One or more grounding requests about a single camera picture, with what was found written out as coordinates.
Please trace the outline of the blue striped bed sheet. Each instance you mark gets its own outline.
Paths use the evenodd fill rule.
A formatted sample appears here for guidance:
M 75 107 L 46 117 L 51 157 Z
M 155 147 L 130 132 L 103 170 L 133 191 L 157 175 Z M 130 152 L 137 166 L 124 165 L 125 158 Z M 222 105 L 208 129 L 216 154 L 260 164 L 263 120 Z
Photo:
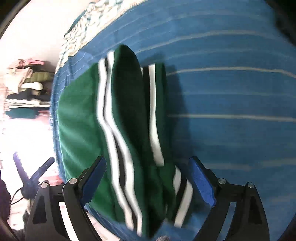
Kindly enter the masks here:
M 192 240 L 211 209 L 194 184 L 192 156 L 228 183 L 259 192 L 270 240 L 295 216 L 295 45 L 268 1 L 143 1 L 98 33 L 59 70 L 51 97 L 54 149 L 64 89 L 120 45 L 141 67 L 162 63 L 165 127 L 174 164 L 193 187 L 190 216 L 164 221 L 153 237 L 89 212 L 122 240 Z

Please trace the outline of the floral patterned quilt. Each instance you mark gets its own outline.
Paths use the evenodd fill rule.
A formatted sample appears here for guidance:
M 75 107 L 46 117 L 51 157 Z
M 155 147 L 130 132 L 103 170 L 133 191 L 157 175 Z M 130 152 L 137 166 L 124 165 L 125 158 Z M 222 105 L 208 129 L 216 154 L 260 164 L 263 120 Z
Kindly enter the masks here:
M 91 1 L 64 35 L 56 70 L 98 33 L 143 1 Z

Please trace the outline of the stack of folded clothes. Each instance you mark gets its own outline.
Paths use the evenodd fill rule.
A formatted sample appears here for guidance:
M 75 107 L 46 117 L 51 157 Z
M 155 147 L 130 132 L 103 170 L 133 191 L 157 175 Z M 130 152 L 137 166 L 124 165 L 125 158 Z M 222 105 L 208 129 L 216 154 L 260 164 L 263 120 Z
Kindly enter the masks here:
M 49 116 L 54 80 L 49 61 L 17 59 L 4 73 L 4 114 L 10 119 Z

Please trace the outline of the green varsity jacket cream sleeves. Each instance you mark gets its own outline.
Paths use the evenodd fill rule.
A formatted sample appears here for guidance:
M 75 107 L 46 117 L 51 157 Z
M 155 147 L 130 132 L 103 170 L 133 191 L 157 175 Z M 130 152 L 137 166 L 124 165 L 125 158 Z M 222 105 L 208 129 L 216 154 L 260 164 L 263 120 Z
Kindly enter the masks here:
M 66 177 L 103 156 L 91 208 L 139 237 L 153 237 L 164 221 L 181 228 L 191 212 L 192 184 L 169 148 L 165 82 L 162 63 L 141 67 L 120 45 L 64 89 L 57 110 Z

